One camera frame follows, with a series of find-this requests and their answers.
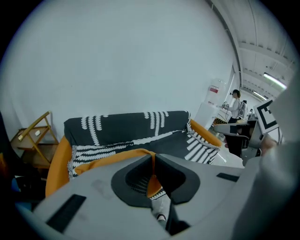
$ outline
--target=red sign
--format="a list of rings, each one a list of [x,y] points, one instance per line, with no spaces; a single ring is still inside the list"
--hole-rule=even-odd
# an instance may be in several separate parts
[[[215,88],[210,88],[210,91],[218,93],[218,89],[215,89]]]

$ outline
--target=cable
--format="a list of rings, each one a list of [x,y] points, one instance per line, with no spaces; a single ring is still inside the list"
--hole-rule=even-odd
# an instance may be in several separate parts
[[[227,117],[226,117],[227,113],[228,113],[228,109],[227,109],[227,111],[226,111],[226,113],[225,113],[225,118],[226,118],[226,121],[228,122],[228,119],[227,119]]]
[[[223,118],[225,121],[227,121],[227,119],[224,118],[221,114],[218,113],[218,115],[219,115],[221,118]]]
[[[278,143],[277,143],[277,145],[279,145],[279,144],[281,144],[281,142],[280,142],[280,130],[279,130],[279,127],[277,129],[278,129]]]

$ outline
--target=wooden chair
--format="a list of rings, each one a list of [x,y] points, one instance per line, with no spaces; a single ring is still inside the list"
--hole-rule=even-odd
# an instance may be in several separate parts
[[[36,168],[47,169],[50,167],[51,160],[56,151],[57,145],[59,144],[47,120],[47,116],[49,114],[50,112],[46,112],[35,120],[28,128],[20,129],[11,141],[13,148],[25,150],[22,156],[23,161],[25,163],[30,163]],[[36,125],[42,120],[46,121],[46,126],[36,127]],[[40,143],[48,131],[54,138],[54,143]]]

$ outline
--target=ceiling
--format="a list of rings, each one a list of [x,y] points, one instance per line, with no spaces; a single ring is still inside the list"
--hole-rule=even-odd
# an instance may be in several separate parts
[[[263,74],[288,85],[299,64],[298,53],[276,17],[257,0],[207,2],[217,8],[231,34],[240,63],[241,89],[276,98],[284,89]]]

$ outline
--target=fluorescent light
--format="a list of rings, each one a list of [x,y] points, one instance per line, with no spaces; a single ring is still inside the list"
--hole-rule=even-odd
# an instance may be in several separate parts
[[[253,91],[253,93],[256,94],[257,96],[259,96],[260,98],[262,98],[263,100],[267,100],[264,96],[258,94],[257,92],[254,92],[254,91]]]
[[[280,82],[280,81],[279,81],[278,79],[276,79],[275,77],[272,77],[270,74],[264,73],[263,76],[264,76],[265,78],[270,79],[271,81],[273,81],[274,83],[276,83],[276,84],[279,85],[280,87],[286,89],[286,86],[285,86],[282,82]]]

